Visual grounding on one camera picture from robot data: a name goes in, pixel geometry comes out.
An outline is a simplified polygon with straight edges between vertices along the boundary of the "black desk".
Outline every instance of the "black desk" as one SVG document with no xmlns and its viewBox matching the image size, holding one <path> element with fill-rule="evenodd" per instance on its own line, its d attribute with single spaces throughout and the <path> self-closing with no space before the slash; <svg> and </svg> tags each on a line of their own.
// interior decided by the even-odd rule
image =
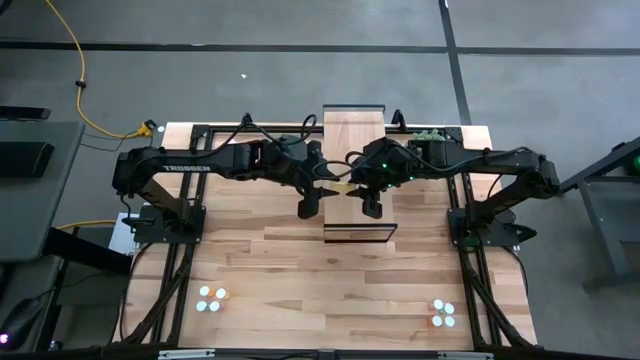
<svg viewBox="0 0 640 360">
<path fill-rule="evenodd" d="M 68 261 L 129 275 L 130 257 L 51 228 L 84 127 L 80 122 L 0 122 L 0 142 L 54 146 L 41 178 L 0 179 L 0 266 L 13 269 L 0 295 L 0 322 L 22 299 L 53 289 L 42 297 L 47 306 L 29 338 L 12 353 L 47 349 L 57 319 L 53 305 Z"/>
<path fill-rule="evenodd" d="M 83 131 L 80 122 L 0 122 L 0 142 L 44 141 L 55 148 L 41 178 L 0 179 L 0 262 L 42 254 Z"/>
</svg>

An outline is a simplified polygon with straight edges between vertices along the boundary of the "white light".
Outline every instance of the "white light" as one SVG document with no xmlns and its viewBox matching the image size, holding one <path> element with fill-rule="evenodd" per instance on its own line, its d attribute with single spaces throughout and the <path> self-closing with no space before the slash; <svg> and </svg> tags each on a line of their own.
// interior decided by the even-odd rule
<svg viewBox="0 0 640 360">
<path fill-rule="evenodd" d="M 446 303 L 446 304 L 444 305 L 444 312 L 446 312 L 447 314 L 449 314 L 449 315 L 453 314 L 454 310 L 455 310 L 455 309 L 454 309 L 454 307 L 453 307 L 453 304 L 451 304 L 451 303 Z"/>
<path fill-rule="evenodd" d="M 446 318 L 444 318 L 444 323 L 447 324 L 448 327 L 453 327 L 453 325 L 456 324 L 456 319 L 452 318 L 451 316 L 447 316 Z"/>
<path fill-rule="evenodd" d="M 196 304 L 196 310 L 205 311 L 206 309 L 207 309 L 207 302 L 206 301 L 198 301 L 198 303 Z"/>
<path fill-rule="evenodd" d="M 216 297 L 217 297 L 218 299 L 226 299 L 226 297 L 227 297 L 227 290 L 222 289 L 222 288 L 218 289 L 218 290 L 216 291 Z"/>
<path fill-rule="evenodd" d="M 442 326 L 442 318 L 438 315 L 434 316 L 433 319 L 431 319 L 431 322 L 435 327 Z"/>
<path fill-rule="evenodd" d="M 209 304 L 209 310 L 211 310 L 211 311 L 220 310 L 220 303 L 217 302 L 217 301 L 213 301 L 211 304 Z"/>
</svg>

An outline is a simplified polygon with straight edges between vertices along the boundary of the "wooden block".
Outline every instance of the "wooden block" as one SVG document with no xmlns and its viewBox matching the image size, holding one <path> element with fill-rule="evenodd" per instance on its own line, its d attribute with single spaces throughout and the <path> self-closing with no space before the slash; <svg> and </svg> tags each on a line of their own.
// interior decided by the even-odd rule
<svg viewBox="0 0 640 360">
<path fill-rule="evenodd" d="M 362 151 L 370 142 L 385 136 L 384 113 L 378 109 L 326 108 L 324 112 L 323 154 L 327 160 L 344 161 L 349 151 Z M 343 165 L 329 165 L 340 174 Z M 349 181 L 350 175 L 341 179 Z M 346 193 L 355 185 L 343 186 L 327 182 L 325 187 Z M 373 219 L 362 213 L 362 200 L 343 195 L 323 199 L 324 235 L 327 242 L 386 242 L 397 228 L 391 193 L 381 193 L 383 213 Z"/>
</svg>

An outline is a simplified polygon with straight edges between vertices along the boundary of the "white object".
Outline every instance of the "white object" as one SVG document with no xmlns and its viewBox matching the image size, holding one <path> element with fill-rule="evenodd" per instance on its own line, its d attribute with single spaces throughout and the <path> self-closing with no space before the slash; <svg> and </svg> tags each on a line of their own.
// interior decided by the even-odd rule
<svg viewBox="0 0 640 360">
<path fill-rule="evenodd" d="M 446 312 L 448 315 L 453 314 L 454 311 L 455 311 L 455 308 L 453 307 L 453 304 L 446 303 L 444 305 L 444 312 Z"/>
<path fill-rule="evenodd" d="M 435 300 L 433 300 L 433 307 L 436 310 L 441 311 L 442 308 L 444 307 L 444 303 L 440 299 L 435 299 Z"/>
<path fill-rule="evenodd" d="M 435 327 L 442 326 L 442 318 L 438 315 L 434 316 L 433 319 L 431 319 L 431 322 Z"/>
<path fill-rule="evenodd" d="M 227 290 L 225 290 L 224 288 L 220 288 L 216 290 L 216 297 L 218 299 L 226 299 L 229 297 L 229 292 L 227 292 Z"/>
<path fill-rule="evenodd" d="M 456 324 L 456 319 L 451 316 L 447 316 L 444 318 L 444 323 L 447 324 L 448 327 L 453 327 Z"/>
<path fill-rule="evenodd" d="M 206 309 L 207 309 L 207 302 L 198 301 L 198 303 L 196 304 L 196 310 L 202 312 L 202 311 L 205 311 Z"/>
<path fill-rule="evenodd" d="M 137 219 L 138 214 L 131 214 L 131 218 Z M 122 222 L 127 217 L 127 213 L 118 213 L 116 226 L 111 233 L 111 241 L 109 242 L 109 250 L 117 251 L 120 254 L 132 256 L 136 252 L 136 242 L 133 241 L 133 235 L 129 225 Z"/>
<path fill-rule="evenodd" d="M 217 301 L 211 302 L 211 304 L 209 304 L 209 310 L 213 312 L 220 310 L 220 303 Z"/>
</svg>

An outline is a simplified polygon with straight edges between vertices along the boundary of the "table leg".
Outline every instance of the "table leg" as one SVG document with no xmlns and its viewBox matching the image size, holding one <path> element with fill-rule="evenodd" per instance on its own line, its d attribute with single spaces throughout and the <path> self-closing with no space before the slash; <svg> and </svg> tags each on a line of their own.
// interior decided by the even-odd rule
<svg viewBox="0 0 640 360">
<path fill-rule="evenodd" d="M 55 228 L 49 229 L 43 255 L 57 255 L 69 261 L 129 276 L 131 257 L 82 240 Z"/>
</svg>

